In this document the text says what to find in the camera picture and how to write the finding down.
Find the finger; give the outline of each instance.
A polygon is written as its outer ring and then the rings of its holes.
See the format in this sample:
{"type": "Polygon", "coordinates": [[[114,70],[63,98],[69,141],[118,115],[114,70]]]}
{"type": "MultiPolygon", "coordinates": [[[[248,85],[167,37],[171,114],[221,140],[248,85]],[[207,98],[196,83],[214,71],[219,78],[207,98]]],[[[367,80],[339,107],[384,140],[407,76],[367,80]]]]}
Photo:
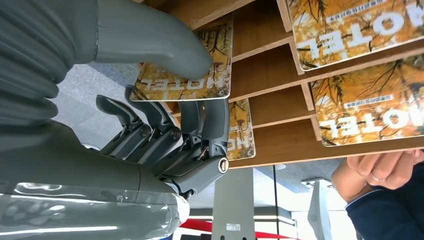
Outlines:
{"type": "Polygon", "coordinates": [[[408,150],[405,153],[412,155],[414,157],[414,165],[419,164],[424,161],[424,153],[421,149],[408,150]]]}
{"type": "Polygon", "coordinates": [[[358,164],[357,167],[357,173],[359,175],[361,175],[364,178],[367,178],[371,171],[374,168],[374,165],[376,164],[376,162],[379,160],[379,158],[381,157],[381,154],[370,154],[370,155],[366,155],[364,156],[358,164]]]}
{"type": "Polygon", "coordinates": [[[398,189],[405,185],[412,177],[414,158],[409,154],[403,154],[397,162],[393,172],[387,177],[384,187],[398,189]]]}
{"type": "Polygon", "coordinates": [[[396,164],[399,161],[399,158],[403,155],[402,151],[385,153],[380,157],[379,161],[374,165],[374,168],[371,171],[371,174],[381,180],[387,179],[387,177],[392,173],[396,164]]]}
{"type": "Polygon", "coordinates": [[[358,169],[360,156],[348,156],[346,161],[349,168],[356,171],[358,169]]]}

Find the person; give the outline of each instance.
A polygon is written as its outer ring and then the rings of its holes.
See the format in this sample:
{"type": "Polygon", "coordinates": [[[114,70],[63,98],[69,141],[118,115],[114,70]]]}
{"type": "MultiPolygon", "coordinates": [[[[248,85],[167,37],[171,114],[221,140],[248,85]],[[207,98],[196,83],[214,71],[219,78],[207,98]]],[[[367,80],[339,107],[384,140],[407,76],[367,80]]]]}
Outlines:
{"type": "Polygon", "coordinates": [[[351,156],[332,175],[365,240],[424,240],[424,152],[351,156]]]}

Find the dark blue sleeve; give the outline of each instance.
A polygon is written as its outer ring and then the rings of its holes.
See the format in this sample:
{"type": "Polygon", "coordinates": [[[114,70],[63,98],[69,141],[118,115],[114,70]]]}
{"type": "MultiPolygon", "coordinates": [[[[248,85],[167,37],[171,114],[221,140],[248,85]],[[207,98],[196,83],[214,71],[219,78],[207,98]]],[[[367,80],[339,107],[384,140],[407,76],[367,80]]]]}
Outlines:
{"type": "Polygon", "coordinates": [[[424,240],[424,233],[396,196],[377,189],[351,202],[346,211],[365,240],[424,240]]]}

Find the yellow magazine cover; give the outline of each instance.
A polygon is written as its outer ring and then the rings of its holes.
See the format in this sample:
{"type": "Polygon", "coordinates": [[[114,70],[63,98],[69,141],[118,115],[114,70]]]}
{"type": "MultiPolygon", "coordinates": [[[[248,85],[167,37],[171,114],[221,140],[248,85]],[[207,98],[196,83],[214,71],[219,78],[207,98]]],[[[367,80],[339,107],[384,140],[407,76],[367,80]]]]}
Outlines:
{"type": "Polygon", "coordinates": [[[249,100],[231,102],[229,117],[228,160],[253,158],[256,150],[249,100]]]}
{"type": "Polygon", "coordinates": [[[327,147],[424,135],[424,55],[311,84],[327,147]]]}
{"type": "Polygon", "coordinates": [[[305,71],[424,35],[424,0],[287,0],[287,4],[305,71]]]}
{"type": "Polygon", "coordinates": [[[196,30],[213,59],[208,73],[198,80],[180,78],[164,68],[142,63],[130,95],[131,101],[190,101],[222,99],[230,95],[233,16],[225,16],[196,30]]]}

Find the robotic arm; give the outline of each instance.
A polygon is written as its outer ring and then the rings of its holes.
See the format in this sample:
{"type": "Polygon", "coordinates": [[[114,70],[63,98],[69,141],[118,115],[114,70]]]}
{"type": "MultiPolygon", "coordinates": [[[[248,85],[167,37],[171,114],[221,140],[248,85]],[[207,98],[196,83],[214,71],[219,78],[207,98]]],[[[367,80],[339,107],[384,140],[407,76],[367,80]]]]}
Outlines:
{"type": "Polygon", "coordinates": [[[48,99],[74,64],[154,62],[201,78],[209,53],[174,17],[129,0],[13,0],[0,3],[0,30],[2,239],[166,237],[186,200],[228,170],[224,99],[181,103],[179,129],[156,102],[132,103],[146,124],[98,96],[122,125],[99,152],[51,120],[48,99]]]}

